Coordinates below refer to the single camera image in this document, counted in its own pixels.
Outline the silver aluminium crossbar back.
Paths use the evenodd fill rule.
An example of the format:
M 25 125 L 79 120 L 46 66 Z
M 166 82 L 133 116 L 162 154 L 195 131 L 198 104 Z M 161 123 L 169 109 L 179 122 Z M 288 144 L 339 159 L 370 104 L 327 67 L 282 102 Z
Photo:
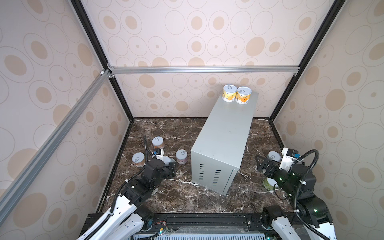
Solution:
M 297 73 L 299 66 L 112 67 L 113 74 Z

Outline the pink label can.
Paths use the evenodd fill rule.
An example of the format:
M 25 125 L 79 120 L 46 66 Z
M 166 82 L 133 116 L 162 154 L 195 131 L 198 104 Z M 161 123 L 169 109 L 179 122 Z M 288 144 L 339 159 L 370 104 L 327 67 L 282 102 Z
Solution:
M 184 149 L 180 149 L 175 154 L 176 160 L 179 164 L 185 164 L 188 161 L 188 152 Z

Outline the teal label can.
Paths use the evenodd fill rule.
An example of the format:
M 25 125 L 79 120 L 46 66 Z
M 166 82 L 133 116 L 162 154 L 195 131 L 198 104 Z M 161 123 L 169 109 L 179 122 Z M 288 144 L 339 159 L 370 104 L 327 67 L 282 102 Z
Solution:
M 269 160 L 273 160 L 273 161 L 276 161 L 276 162 L 281 162 L 282 160 L 282 157 L 281 155 L 278 153 L 278 152 L 275 152 L 275 151 L 270 151 L 267 155 L 267 158 Z

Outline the yellow orange label can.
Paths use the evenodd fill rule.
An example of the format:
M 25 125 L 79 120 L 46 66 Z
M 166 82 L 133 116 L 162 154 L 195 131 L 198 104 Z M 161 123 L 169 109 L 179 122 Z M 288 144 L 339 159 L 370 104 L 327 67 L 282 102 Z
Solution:
M 239 87 L 236 94 L 236 102 L 245 105 L 250 100 L 252 90 L 248 87 Z

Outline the green label can right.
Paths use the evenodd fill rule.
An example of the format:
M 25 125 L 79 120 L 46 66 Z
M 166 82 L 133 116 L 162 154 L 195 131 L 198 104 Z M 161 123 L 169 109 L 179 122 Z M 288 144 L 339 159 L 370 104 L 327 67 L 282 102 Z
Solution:
M 274 186 L 275 184 L 277 184 L 277 182 L 271 178 L 265 178 L 264 181 L 263 181 L 263 184 L 264 184 L 264 187 L 269 190 L 269 191 L 273 191 L 274 190 Z

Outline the black corner frame post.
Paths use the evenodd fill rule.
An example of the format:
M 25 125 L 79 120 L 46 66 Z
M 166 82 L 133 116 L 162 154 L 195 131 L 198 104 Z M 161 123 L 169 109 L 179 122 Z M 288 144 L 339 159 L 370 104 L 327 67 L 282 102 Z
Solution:
M 74 10 L 76 12 L 76 15 L 77 17 L 79 18 L 85 32 L 86 32 L 86 35 L 93 47 L 93 50 L 95 51 L 96 55 L 97 55 L 97 58 L 99 60 L 99 62 L 101 63 L 102 67 L 104 70 L 112 70 L 109 66 L 109 61 L 105 55 L 105 52 L 102 48 L 102 45 L 99 41 L 99 38 L 97 37 L 96 35 L 96 32 L 92 26 L 92 23 L 88 17 L 88 14 L 86 13 L 86 9 L 83 5 L 83 3 L 80 1 L 80 0 L 70 0 L 71 2 L 71 5 L 74 7 Z M 113 76 L 113 74 L 111 74 L 112 77 L 109 78 L 110 80 L 110 83 L 118 97 L 118 100 L 120 101 L 122 107 L 123 107 L 123 110 L 125 111 L 128 119 L 130 122 L 132 122 L 134 120 L 134 117 L 133 117 L 133 114 L 127 104 L 127 101 L 123 95 L 123 91 L 116 79 L 116 77 Z
M 299 70 L 296 74 L 293 75 L 291 80 L 289 81 L 288 86 L 286 87 L 285 91 L 283 92 L 283 95 L 281 96 L 280 100 L 278 101 L 277 106 L 275 107 L 274 111 L 272 112 L 269 120 L 270 122 L 273 122 L 278 114 L 280 113 L 281 109 L 283 108 L 285 102 L 287 101 L 288 97 L 290 96 L 291 92 L 293 91 L 294 87 L 296 86 L 297 82 L 299 81 L 301 75 L 304 73 L 304 70 L 310 63 L 312 57 L 315 55 L 315 52 L 318 50 L 320 44 L 324 40 L 326 34 L 329 32 L 332 24 L 336 20 L 338 14 L 342 10 L 343 6 L 345 5 L 347 1 L 346 0 L 336 0 L 331 5 L 330 10 L 326 14 L 324 20 L 322 21 L 317 33 L 315 34 L 314 39 L 312 40 L 311 44 L 309 45 L 309 48 L 307 49 L 306 53 L 304 54 L 303 59 L 301 60 L 299 64 Z

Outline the orange fruit label can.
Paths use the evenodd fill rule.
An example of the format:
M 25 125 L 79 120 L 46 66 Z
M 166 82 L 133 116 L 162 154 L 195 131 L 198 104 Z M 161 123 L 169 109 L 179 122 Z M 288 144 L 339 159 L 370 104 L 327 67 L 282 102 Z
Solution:
M 136 167 L 142 168 L 145 165 L 145 154 L 138 152 L 132 156 L 132 161 Z

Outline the brown label can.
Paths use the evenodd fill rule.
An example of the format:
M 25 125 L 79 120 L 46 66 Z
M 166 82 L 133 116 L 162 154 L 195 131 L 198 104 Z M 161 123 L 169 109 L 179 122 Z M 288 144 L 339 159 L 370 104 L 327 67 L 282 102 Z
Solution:
M 165 147 L 164 139 L 160 136 L 154 137 L 152 139 L 152 144 L 154 149 L 164 149 Z

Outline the black corner frame post right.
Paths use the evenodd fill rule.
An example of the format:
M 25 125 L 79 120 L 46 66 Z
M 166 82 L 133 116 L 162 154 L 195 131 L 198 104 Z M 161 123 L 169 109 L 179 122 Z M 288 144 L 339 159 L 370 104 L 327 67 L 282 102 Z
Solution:
M 291 80 L 289 81 L 288 86 L 286 87 L 285 91 L 283 92 L 283 95 L 281 96 L 280 100 L 278 101 L 277 106 L 275 107 L 274 111 L 272 112 L 269 120 L 270 122 L 273 122 L 278 114 L 280 113 L 281 109 L 283 108 L 285 102 L 287 101 L 288 97 L 290 96 L 291 92 L 293 91 L 294 87 L 296 86 L 297 82 L 299 81 L 301 75 L 304 73 L 304 70 L 310 63 L 312 57 L 315 55 L 315 52 L 318 50 L 320 44 L 324 40 L 326 34 L 329 32 L 332 24 L 336 20 L 338 14 L 342 10 L 343 6 L 345 5 L 347 1 L 346 0 L 336 0 L 331 5 L 330 10 L 326 14 L 324 20 L 322 21 L 317 33 L 315 34 L 314 39 L 312 40 L 311 44 L 309 45 L 309 48 L 307 49 L 306 53 L 304 54 L 303 59 L 301 60 L 299 64 L 299 70 L 296 74 L 293 75 Z

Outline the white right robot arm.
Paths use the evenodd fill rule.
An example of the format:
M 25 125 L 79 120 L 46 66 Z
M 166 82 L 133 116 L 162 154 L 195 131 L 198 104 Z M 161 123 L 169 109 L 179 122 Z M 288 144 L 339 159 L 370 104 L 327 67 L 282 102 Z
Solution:
M 318 150 L 310 150 L 294 159 L 289 170 L 280 169 L 278 162 L 257 155 L 257 169 L 287 194 L 297 219 L 312 240 L 335 240 L 336 232 L 327 204 L 314 194 L 317 181 L 313 168 L 320 157 Z

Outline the silver aluminium rail left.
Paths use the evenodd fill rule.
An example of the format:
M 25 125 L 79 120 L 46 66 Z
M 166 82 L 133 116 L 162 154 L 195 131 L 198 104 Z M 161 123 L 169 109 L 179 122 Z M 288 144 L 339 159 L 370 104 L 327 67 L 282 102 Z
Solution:
M 15 208 L 21 197 L 25 194 L 32 182 L 36 179 L 47 161 L 51 158 L 55 150 L 58 148 L 64 137 L 71 130 L 85 108 L 96 95 L 105 80 L 109 78 L 111 71 L 103 70 L 87 91 L 74 105 L 74 107 L 65 116 L 59 126 L 52 132 L 47 141 L 37 151 L 31 161 L 24 167 L 22 172 L 13 181 L 8 190 L 1 198 L 1 224 L 5 222 L 12 210 Z

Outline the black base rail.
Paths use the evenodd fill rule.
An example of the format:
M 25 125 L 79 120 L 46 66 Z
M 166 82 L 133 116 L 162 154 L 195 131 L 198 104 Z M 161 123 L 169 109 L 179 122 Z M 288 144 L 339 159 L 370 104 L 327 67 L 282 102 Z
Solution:
M 125 240 L 138 232 L 152 231 L 158 237 L 161 228 L 182 227 L 246 227 L 249 231 L 274 231 L 283 240 L 298 240 L 289 218 L 278 206 L 263 209 L 261 213 L 195 213 L 195 214 L 154 214 L 145 207 L 139 209 L 118 209 L 104 215 L 92 214 L 88 227 L 80 235 L 81 240 Z

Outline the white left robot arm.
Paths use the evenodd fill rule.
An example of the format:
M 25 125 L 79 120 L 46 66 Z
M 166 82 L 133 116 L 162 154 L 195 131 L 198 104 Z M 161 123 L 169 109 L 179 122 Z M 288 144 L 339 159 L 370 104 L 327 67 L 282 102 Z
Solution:
M 153 213 L 142 204 L 152 196 L 161 182 L 176 175 L 176 161 L 169 157 L 152 158 L 115 195 L 111 207 L 79 240 L 127 240 L 149 229 Z

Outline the black corner frame post left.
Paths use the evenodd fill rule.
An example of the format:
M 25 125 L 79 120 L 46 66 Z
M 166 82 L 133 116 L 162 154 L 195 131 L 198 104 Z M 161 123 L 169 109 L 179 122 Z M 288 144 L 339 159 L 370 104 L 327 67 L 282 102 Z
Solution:
M 97 37 L 96 35 L 96 32 L 92 26 L 92 23 L 88 17 L 88 14 L 86 13 L 86 9 L 83 5 L 83 3 L 80 1 L 80 0 L 70 0 L 71 2 L 71 5 L 74 7 L 74 10 L 76 12 L 76 15 L 77 17 L 79 18 L 85 32 L 86 32 L 86 35 L 93 47 L 93 50 L 95 51 L 96 55 L 97 55 L 97 58 L 99 60 L 99 62 L 101 63 L 102 67 L 104 70 L 112 70 L 109 66 L 109 61 L 105 55 L 105 52 L 102 48 L 102 45 L 99 41 L 99 38 Z M 127 101 L 123 95 L 123 91 L 116 79 L 116 77 L 113 76 L 113 74 L 111 74 L 112 77 L 109 78 L 110 80 L 110 83 L 118 97 L 118 100 L 120 101 L 122 107 L 123 107 L 123 110 L 125 111 L 128 119 L 130 122 L 132 122 L 134 120 L 134 117 L 133 117 L 133 114 L 127 104 Z

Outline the grey metal cabinet box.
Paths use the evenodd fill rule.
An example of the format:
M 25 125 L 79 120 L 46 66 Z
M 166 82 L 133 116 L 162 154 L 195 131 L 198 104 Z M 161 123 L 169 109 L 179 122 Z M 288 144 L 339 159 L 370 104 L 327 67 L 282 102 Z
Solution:
M 219 97 L 191 149 L 192 182 L 226 195 L 239 171 L 259 94 L 247 104 Z

